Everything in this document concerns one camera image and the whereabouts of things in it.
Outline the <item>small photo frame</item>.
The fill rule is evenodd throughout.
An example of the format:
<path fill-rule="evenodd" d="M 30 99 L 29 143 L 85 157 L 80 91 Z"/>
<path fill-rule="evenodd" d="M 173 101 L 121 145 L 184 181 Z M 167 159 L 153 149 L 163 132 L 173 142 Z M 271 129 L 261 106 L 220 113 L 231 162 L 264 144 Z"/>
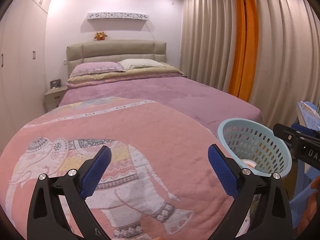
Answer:
<path fill-rule="evenodd" d="M 50 81 L 50 88 L 51 89 L 59 88 L 59 87 L 61 87 L 61 80 L 60 79 Z"/>

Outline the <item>purple bed cover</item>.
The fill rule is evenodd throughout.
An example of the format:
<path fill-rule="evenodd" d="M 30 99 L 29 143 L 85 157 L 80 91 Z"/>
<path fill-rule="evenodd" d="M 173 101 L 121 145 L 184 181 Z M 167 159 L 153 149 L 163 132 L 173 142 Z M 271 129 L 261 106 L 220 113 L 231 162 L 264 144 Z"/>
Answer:
<path fill-rule="evenodd" d="M 217 133 L 221 122 L 229 118 L 263 121 L 260 109 L 228 93 L 186 77 L 158 77 L 104 83 L 68 89 L 61 105 L 98 98 L 148 99 L 174 108 Z"/>

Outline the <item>purple pillow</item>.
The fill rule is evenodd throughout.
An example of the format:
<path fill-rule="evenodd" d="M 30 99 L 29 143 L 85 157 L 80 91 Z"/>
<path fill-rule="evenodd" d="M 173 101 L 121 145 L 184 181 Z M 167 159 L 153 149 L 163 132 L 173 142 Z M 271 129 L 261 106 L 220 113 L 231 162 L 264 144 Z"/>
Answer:
<path fill-rule="evenodd" d="M 116 62 L 87 62 L 77 65 L 70 77 L 125 71 L 124 67 Z"/>

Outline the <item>light blue laundry basket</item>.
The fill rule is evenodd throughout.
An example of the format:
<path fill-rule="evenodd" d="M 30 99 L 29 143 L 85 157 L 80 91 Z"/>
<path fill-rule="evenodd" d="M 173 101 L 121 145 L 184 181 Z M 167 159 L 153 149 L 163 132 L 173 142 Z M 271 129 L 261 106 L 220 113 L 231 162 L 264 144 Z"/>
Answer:
<path fill-rule="evenodd" d="M 227 119 L 219 124 L 217 138 L 241 168 L 249 168 L 258 176 L 269 177 L 276 172 L 285 178 L 291 171 L 289 148 L 262 124 L 242 118 Z M 255 169 L 242 159 L 256 162 Z"/>

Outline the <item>beige padded headboard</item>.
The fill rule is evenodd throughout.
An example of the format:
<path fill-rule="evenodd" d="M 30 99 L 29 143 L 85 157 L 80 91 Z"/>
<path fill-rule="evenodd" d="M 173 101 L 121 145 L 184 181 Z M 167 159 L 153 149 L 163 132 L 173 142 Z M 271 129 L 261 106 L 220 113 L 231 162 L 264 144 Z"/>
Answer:
<path fill-rule="evenodd" d="M 104 40 L 69 45 L 66 49 L 68 76 L 88 62 L 120 62 L 125 59 L 151 59 L 167 62 L 167 44 L 148 40 Z"/>

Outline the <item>white pillow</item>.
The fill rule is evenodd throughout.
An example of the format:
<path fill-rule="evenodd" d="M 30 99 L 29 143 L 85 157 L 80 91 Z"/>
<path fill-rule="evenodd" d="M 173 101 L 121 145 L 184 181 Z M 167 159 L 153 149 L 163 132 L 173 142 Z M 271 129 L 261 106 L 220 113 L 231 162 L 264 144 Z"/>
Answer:
<path fill-rule="evenodd" d="M 125 70 L 138 68 L 163 67 L 163 64 L 151 59 L 125 59 L 118 62 Z"/>

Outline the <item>beige curtain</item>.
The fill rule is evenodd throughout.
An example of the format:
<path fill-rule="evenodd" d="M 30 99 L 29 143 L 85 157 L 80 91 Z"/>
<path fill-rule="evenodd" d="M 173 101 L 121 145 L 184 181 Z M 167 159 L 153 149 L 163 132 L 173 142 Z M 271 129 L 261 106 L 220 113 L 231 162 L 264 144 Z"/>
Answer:
<path fill-rule="evenodd" d="M 235 0 L 183 0 L 182 71 L 228 93 L 236 44 Z M 319 100 L 319 19 L 307 0 L 256 0 L 257 66 L 248 103 L 263 123 L 289 125 L 296 103 Z"/>

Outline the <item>white decorative wall shelf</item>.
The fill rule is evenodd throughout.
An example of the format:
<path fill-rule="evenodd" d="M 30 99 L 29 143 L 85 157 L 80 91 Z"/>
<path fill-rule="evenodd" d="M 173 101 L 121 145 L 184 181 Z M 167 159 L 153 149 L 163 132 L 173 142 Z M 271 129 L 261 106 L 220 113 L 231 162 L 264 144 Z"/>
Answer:
<path fill-rule="evenodd" d="M 88 20 L 106 19 L 106 18 L 148 21 L 149 15 L 132 13 L 132 12 L 91 12 L 87 14 Z"/>

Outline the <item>orange plush toy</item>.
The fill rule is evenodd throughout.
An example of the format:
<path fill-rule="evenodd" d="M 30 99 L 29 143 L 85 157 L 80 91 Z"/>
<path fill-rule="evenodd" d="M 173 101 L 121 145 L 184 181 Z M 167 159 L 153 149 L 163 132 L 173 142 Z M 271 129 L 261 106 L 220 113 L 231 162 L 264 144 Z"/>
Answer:
<path fill-rule="evenodd" d="M 104 31 L 102 32 L 96 32 L 95 36 L 94 36 L 94 39 L 96 41 L 103 41 L 105 40 L 105 38 L 107 38 L 107 35 Z"/>

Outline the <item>orange curtain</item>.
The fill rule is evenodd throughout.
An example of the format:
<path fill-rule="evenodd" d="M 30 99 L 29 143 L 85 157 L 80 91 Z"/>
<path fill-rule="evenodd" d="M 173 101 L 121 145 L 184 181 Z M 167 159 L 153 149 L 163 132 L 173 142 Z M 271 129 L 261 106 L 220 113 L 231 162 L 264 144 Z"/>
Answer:
<path fill-rule="evenodd" d="M 228 93 L 249 101 L 257 66 L 259 22 L 256 0 L 236 1 L 236 44 Z"/>

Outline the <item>beige folded quilt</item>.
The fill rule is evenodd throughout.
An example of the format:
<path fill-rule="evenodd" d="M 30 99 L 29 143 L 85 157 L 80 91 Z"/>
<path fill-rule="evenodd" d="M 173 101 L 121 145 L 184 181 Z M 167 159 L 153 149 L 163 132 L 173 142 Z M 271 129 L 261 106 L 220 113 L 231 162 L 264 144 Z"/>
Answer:
<path fill-rule="evenodd" d="M 67 88 L 75 89 L 119 81 L 183 76 L 183 72 L 179 69 L 166 63 L 163 63 L 162 65 L 162 67 L 130 69 L 125 72 L 110 72 L 70 77 L 67 81 Z"/>

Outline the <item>beige nightstand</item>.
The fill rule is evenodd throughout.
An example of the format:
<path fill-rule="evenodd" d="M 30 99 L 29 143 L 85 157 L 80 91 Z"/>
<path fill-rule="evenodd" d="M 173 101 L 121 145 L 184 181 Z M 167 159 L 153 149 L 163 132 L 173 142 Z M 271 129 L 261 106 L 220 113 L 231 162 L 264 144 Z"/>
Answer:
<path fill-rule="evenodd" d="M 61 86 L 59 88 L 52 88 L 48 90 L 48 92 L 44 95 L 44 101 L 48 112 L 59 107 L 66 92 L 67 86 Z"/>

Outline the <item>white wardrobe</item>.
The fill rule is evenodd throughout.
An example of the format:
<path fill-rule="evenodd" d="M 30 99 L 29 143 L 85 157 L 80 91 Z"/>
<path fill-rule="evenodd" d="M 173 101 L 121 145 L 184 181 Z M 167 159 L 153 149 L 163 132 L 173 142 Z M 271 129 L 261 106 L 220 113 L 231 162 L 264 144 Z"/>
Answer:
<path fill-rule="evenodd" d="M 44 38 L 50 0 L 13 0 L 1 19 L 1 150 L 45 113 Z"/>

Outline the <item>pink elephant blanket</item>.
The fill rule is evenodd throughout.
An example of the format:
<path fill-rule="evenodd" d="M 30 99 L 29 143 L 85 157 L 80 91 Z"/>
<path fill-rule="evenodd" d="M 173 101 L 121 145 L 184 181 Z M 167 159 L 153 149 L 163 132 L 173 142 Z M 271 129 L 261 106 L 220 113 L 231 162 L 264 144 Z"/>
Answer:
<path fill-rule="evenodd" d="M 208 239 L 233 202 L 208 161 L 218 144 L 159 102 L 103 98 L 24 125 L 1 155 L 1 206 L 22 235 L 39 175 L 63 176 L 103 146 L 112 160 L 88 207 L 112 239 Z"/>

